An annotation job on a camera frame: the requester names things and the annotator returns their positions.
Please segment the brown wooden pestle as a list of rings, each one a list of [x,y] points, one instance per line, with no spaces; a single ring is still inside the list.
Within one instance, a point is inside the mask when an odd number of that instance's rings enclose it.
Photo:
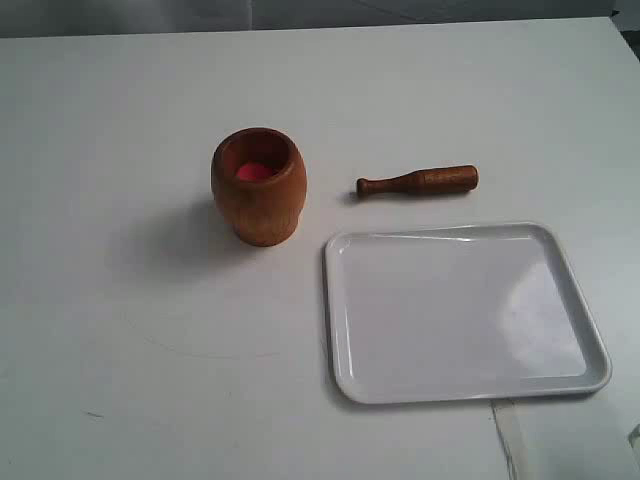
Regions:
[[[479,183],[478,170],[473,165],[422,169],[398,177],[356,181],[359,198],[373,195],[403,194],[434,196],[466,194]]]

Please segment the wooden mortar cup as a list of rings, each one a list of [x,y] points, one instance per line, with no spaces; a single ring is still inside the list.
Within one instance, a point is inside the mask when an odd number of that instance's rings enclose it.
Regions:
[[[274,170],[261,182],[235,177],[240,166],[259,162]],[[277,245],[296,230],[306,193],[307,175],[295,143],[270,128],[237,131],[222,141],[211,164],[211,188],[225,221],[244,242]]]

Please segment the red ball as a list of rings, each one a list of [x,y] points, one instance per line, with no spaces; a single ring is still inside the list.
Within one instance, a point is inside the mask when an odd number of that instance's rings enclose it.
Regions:
[[[248,162],[236,171],[235,177],[241,181],[261,182],[274,175],[274,170],[259,162]]]

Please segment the white plastic tray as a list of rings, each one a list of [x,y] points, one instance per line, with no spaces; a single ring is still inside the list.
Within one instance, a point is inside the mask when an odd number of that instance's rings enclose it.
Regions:
[[[324,249],[334,378],[366,405],[587,395],[612,365],[535,223],[342,233]]]

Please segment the clear tape strip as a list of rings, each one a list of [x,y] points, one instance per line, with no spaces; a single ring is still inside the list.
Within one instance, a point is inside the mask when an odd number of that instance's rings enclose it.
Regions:
[[[505,456],[508,478],[532,479],[533,474],[514,402],[508,399],[492,400],[491,410]]]

